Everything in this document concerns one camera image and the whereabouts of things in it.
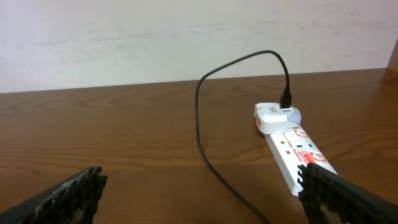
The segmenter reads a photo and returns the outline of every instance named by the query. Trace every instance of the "wall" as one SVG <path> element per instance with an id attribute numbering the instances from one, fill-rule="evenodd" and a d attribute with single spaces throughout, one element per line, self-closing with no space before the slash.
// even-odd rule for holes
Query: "wall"
<path id="1" fill-rule="evenodd" d="M 388 63 L 387 68 L 393 72 L 398 73 L 398 39 L 394 50 L 391 53 L 390 61 Z"/>
<path id="2" fill-rule="evenodd" d="M 2 0 L 0 92 L 199 79 L 257 50 L 291 73 L 386 67 L 396 0 Z M 261 56 L 215 75 L 280 74 Z"/>

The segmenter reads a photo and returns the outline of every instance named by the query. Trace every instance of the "plug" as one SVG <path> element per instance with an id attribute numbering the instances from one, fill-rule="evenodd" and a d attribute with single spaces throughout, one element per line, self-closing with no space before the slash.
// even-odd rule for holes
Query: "plug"
<path id="1" fill-rule="evenodd" d="M 297 108 L 285 110 L 278 103 L 258 103 L 254 107 L 254 117 L 260 132 L 277 134 L 293 130 L 300 126 L 301 114 Z"/>
<path id="2" fill-rule="evenodd" d="M 291 104 L 292 104 L 292 95 L 290 94 L 290 88 L 287 87 L 285 88 L 285 91 L 282 93 L 282 96 L 280 96 L 279 107 L 282 108 L 283 110 L 286 110 L 290 108 Z"/>

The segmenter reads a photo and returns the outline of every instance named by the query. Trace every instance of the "white charger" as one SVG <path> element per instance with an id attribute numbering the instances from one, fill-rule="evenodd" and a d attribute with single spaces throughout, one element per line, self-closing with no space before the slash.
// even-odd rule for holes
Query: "white charger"
<path id="1" fill-rule="evenodd" d="M 254 117 L 292 195 L 298 196 L 302 190 L 297 182 L 301 179 L 299 165 L 316 163 L 337 174 L 300 126 L 301 114 L 297 108 L 281 109 L 278 103 L 258 103 Z"/>

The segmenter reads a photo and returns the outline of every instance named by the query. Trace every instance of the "wood grain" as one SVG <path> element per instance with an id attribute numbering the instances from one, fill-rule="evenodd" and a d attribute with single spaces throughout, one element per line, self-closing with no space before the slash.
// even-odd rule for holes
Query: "wood grain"
<path id="1" fill-rule="evenodd" d="M 0 95 L 0 210 L 103 166 L 95 223 L 261 223 L 200 158 L 196 84 Z M 398 75 L 300 74 L 291 84 L 302 126 L 339 175 L 398 203 Z M 252 118 L 283 85 L 283 76 L 205 81 L 201 137 L 212 163 L 273 223 L 308 223 Z"/>
<path id="2" fill-rule="evenodd" d="M 388 62 L 387 68 L 389 70 L 392 70 L 393 72 L 398 73 L 398 39 L 394 46 L 394 49 L 392 50 L 390 61 Z"/>

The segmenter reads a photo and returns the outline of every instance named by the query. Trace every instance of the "power strip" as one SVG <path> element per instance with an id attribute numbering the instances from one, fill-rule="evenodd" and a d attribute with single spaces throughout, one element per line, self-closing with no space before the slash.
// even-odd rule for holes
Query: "power strip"
<path id="1" fill-rule="evenodd" d="M 299 165 L 316 163 L 337 174 L 301 126 L 280 134 L 265 134 L 264 137 L 292 195 L 298 196 L 303 190 L 297 182 L 298 178 L 301 179 Z"/>

